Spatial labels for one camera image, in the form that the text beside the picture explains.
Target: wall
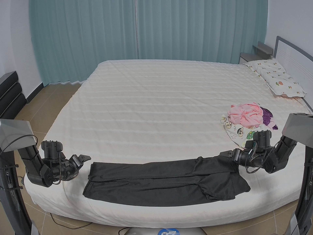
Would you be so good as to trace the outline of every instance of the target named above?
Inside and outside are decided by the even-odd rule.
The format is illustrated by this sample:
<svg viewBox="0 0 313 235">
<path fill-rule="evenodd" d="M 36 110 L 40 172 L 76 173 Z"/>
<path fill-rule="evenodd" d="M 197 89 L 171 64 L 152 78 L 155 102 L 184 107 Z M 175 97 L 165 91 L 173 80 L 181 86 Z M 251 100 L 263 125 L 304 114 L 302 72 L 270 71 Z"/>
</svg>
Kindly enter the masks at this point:
<svg viewBox="0 0 313 235">
<path fill-rule="evenodd" d="M 0 75 L 18 73 L 25 97 L 41 84 L 29 29 L 29 0 L 0 0 Z"/>
<path fill-rule="evenodd" d="M 265 44 L 280 36 L 313 55 L 313 0 L 268 0 Z"/>
</svg>

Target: black pants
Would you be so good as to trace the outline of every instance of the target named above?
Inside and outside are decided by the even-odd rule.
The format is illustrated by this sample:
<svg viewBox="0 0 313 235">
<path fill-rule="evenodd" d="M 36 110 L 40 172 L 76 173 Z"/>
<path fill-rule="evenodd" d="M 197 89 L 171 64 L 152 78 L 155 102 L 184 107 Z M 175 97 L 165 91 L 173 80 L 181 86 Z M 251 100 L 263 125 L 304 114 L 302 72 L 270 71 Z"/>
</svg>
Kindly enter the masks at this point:
<svg viewBox="0 0 313 235">
<path fill-rule="evenodd" d="M 234 199 L 248 183 L 231 159 L 188 159 L 147 164 L 94 162 L 83 195 L 133 206 L 186 206 Z"/>
</svg>

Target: purple clothing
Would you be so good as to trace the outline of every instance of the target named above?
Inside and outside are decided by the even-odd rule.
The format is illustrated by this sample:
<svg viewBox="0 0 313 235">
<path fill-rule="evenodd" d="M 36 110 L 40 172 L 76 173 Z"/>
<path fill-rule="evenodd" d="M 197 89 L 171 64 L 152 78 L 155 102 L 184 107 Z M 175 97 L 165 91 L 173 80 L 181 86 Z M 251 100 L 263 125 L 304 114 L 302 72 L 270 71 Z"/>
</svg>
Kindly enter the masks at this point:
<svg viewBox="0 0 313 235">
<path fill-rule="evenodd" d="M 261 107 L 263 110 L 263 123 L 268 126 L 271 121 L 273 121 L 273 114 L 268 109 Z M 277 125 L 274 125 L 273 130 L 278 130 Z"/>
</svg>

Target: gray headboard frame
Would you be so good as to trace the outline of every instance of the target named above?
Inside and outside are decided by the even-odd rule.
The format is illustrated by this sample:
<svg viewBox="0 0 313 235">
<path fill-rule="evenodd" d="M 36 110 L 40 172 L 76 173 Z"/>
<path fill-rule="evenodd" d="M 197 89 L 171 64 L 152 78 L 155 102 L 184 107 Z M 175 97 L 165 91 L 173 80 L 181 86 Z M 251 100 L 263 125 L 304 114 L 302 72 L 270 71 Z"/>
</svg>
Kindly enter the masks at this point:
<svg viewBox="0 0 313 235">
<path fill-rule="evenodd" d="M 308 59 L 310 59 L 313 62 L 313 56 L 311 56 L 309 53 L 307 53 L 306 51 L 304 51 L 303 49 L 300 49 L 298 46 L 294 45 L 293 43 L 287 41 L 286 39 L 277 36 L 276 37 L 276 44 L 275 44 L 275 50 L 274 50 L 274 55 L 273 57 L 276 58 L 276 53 L 277 53 L 277 47 L 278 47 L 278 41 L 282 41 L 283 43 L 287 44 L 288 46 L 290 46 L 291 48 L 295 49 L 296 51 L 300 52 L 302 55 L 304 55 L 305 57 L 307 57 Z M 308 104 L 308 102 L 302 98 L 303 101 L 307 104 L 307 106 L 311 109 L 311 111 L 313 112 L 313 105 L 312 107 Z"/>
</svg>

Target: tiled floor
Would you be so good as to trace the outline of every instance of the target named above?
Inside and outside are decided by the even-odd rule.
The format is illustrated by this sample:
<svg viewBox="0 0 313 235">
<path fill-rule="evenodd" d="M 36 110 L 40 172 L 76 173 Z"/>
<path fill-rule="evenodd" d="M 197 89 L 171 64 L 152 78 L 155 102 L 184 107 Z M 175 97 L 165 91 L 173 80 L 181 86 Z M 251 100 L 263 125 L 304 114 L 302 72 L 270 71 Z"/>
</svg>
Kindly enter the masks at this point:
<svg viewBox="0 0 313 235">
<path fill-rule="evenodd" d="M 38 146 L 44 139 L 49 128 L 53 124 L 60 110 L 80 87 L 80 84 L 56 84 L 49 85 L 41 90 L 35 98 L 21 110 L 16 119 L 28 120 L 32 126 L 34 134 L 38 137 Z M 18 152 L 15 153 L 16 163 L 21 166 L 17 168 L 20 176 L 25 174 L 25 167 L 20 159 Z M 23 199 L 30 218 L 35 222 L 41 235 L 117 235 L 120 227 L 92 224 L 82 229 L 70 230 L 56 225 L 49 213 L 45 213 L 39 206 L 33 204 L 30 196 L 25 189 L 22 190 Z M 275 211 L 263 216 L 246 220 L 243 222 L 204 227 L 204 231 L 209 235 L 271 235 L 277 233 L 282 235 L 285 232 L 292 212 L 295 210 L 297 201 L 289 203 Z M 60 217 L 54 215 L 55 220 L 69 227 L 78 227 L 87 222 Z M 0 204 L 0 234 L 13 235 L 13 229 Z"/>
</svg>

